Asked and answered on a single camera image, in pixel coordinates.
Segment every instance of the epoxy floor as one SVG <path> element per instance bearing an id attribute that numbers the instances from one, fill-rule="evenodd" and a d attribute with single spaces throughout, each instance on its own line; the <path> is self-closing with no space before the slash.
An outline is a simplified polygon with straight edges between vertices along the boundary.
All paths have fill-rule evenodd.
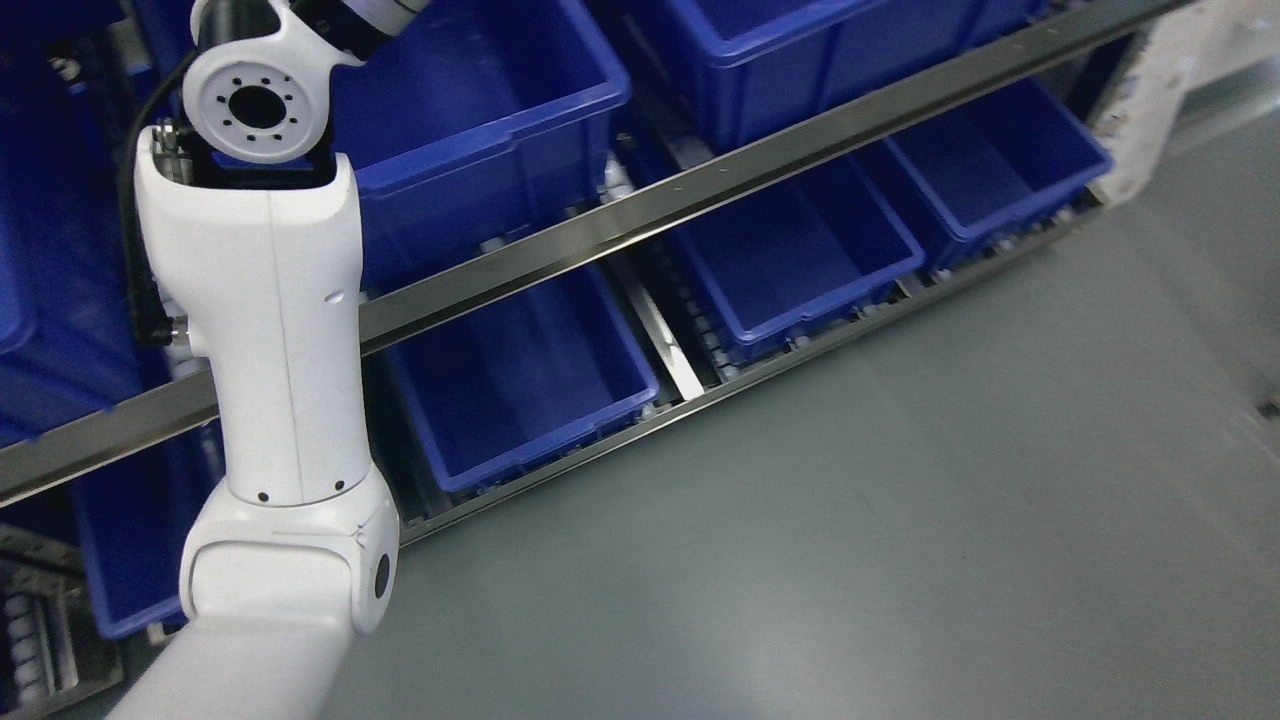
<path id="1" fill-rule="evenodd" d="M 407 550 L 325 717 L 1280 717 L 1277 228 L 1272 113 Z"/>

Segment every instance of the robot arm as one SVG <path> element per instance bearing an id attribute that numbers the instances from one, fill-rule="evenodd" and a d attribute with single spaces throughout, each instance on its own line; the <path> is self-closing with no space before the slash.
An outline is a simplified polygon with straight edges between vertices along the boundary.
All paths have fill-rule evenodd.
<path id="1" fill-rule="evenodd" d="M 151 127 L 136 140 L 146 256 L 210 359 L 227 477 L 183 548 L 191 623 L 114 720 L 314 717 L 387 610 L 399 518 L 364 419 L 355 173 L 337 155 L 323 172 L 257 169 L 237 184 L 197 156 L 328 154 L 330 72 L 362 64 L 425 4 L 198 0 L 183 85 L 198 137 Z"/>

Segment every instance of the empty bin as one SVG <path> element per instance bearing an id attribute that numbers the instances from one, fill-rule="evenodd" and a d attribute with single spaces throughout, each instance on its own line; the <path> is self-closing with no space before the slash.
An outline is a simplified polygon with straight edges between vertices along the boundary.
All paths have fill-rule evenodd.
<path id="1" fill-rule="evenodd" d="M 436 0 L 365 68 L 337 70 L 366 283 L 595 199 L 628 94 L 579 0 Z"/>
<path id="2" fill-rule="evenodd" d="M 625 0 L 701 135 L 731 150 L 1038 15 L 1047 0 Z"/>
<path id="3" fill-rule="evenodd" d="M 639 419 L 658 380 L 588 266 L 388 351 L 436 483 L 492 486 Z"/>
<path id="4" fill-rule="evenodd" d="M 220 474 L 209 460 L 218 447 L 201 438 L 216 443 L 216 432 L 192 430 L 72 483 L 90 603 L 105 638 L 186 620 L 182 548 Z"/>
<path id="5" fill-rule="evenodd" d="M 1023 81 L 858 151 L 933 272 L 1073 201 L 1111 159 L 1038 81 Z"/>
<path id="6" fill-rule="evenodd" d="M 141 389 L 105 156 L 37 53 L 0 67 L 0 447 Z"/>
<path id="7" fill-rule="evenodd" d="M 101 32 L 124 19 L 116 3 L 97 0 L 40 0 L 0 4 L 0 45 L 14 40 L 47 46 L 81 35 Z"/>
<path id="8" fill-rule="evenodd" d="M 881 302 L 924 261 L 849 156 L 680 225 L 671 237 L 735 364 Z"/>

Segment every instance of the black cable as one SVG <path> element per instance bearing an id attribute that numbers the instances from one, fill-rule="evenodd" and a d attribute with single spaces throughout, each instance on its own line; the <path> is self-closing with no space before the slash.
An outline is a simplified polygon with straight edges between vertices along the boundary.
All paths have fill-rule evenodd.
<path id="1" fill-rule="evenodd" d="M 151 274 L 151 261 L 147 260 L 147 249 L 142 242 L 142 223 L 138 218 L 138 201 L 133 187 L 133 170 L 138 163 L 138 136 L 151 124 L 160 104 L 182 81 L 196 55 L 195 49 L 187 53 L 142 104 L 124 136 L 124 154 L 120 158 L 119 174 L 115 178 L 116 201 L 120 210 L 120 234 L 124 242 L 129 318 L 133 322 L 134 340 L 146 347 L 164 347 L 173 342 L 173 318 L 165 313 L 164 302 L 160 300 L 160 287 Z"/>

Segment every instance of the stainless steel bar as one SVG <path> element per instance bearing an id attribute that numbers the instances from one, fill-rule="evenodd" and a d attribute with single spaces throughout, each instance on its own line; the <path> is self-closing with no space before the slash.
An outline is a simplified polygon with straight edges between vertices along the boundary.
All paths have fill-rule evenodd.
<path id="1" fill-rule="evenodd" d="M 577 468 L 579 465 L 608 455 L 609 452 L 613 452 L 626 445 L 631 445 L 637 439 L 689 418 L 694 413 L 705 410 L 722 400 L 727 400 L 748 388 L 768 380 L 769 378 L 777 377 L 792 368 L 808 363 L 814 357 L 847 345 L 888 324 L 896 323 L 897 320 L 901 320 L 913 313 L 918 313 L 940 300 L 968 290 L 996 273 L 1005 270 L 1014 263 L 1027 258 L 1037 250 L 1042 250 L 1079 232 L 1088 222 L 1101 213 L 1101 208 L 1094 208 L 1076 215 L 1066 224 L 1053 225 L 1044 231 L 1025 236 L 1021 241 L 1015 243 L 1012 249 L 1001 252 L 995 258 L 960 268 L 945 282 L 940 282 L 933 286 L 913 284 L 914 292 L 909 297 L 887 307 L 882 307 L 874 315 L 869 315 L 849 325 L 819 334 L 805 347 L 791 350 L 785 355 L 780 355 L 772 360 L 767 360 L 759 365 L 749 368 L 737 378 L 728 380 L 724 384 L 713 387 L 692 400 L 663 410 L 655 418 L 644 420 L 596 443 L 589 445 L 572 455 L 562 457 L 522 478 L 517 478 L 499 488 L 495 488 L 492 492 L 458 505 L 457 507 L 436 515 L 435 518 L 411 521 L 401 533 L 401 544 L 412 544 L 476 512 L 532 489 L 558 475 L 567 473 L 568 470 L 572 470 L 573 468 Z"/>
<path id="2" fill-rule="evenodd" d="M 671 382 L 676 384 L 680 398 L 692 400 L 701 397 L 707 391 L 703 389 L 703 383 L 698 379 L 698 373 L 689 364 L 685 350 L 676 341 L 675 333 L 671 332 L 671 325 L 667 324 L 667 319 L 658 310 L 658 304 L 653 301 L 649 291 L 640 283 L 635 269 L 631 268 L 631 264 L 622 255 L 612 255 L 608 260 L 609 268 L 622 286 L 622 292 L 627 296 L 627 302 L 631 304 L 631 309 L 635 310 L 640 324 L 644 325 L 645 337 L 648 337 L 658 357 L 662 359 L 667 374 L 671 375 Z"/>
<path id="3" fill-rule="evenodd" d="M 1120 37 L 1190 0 L 1093 0 L 361 307 L 365 354 Z M 0 450 L 0 506 L 216 416 L 192 375 Z"/>

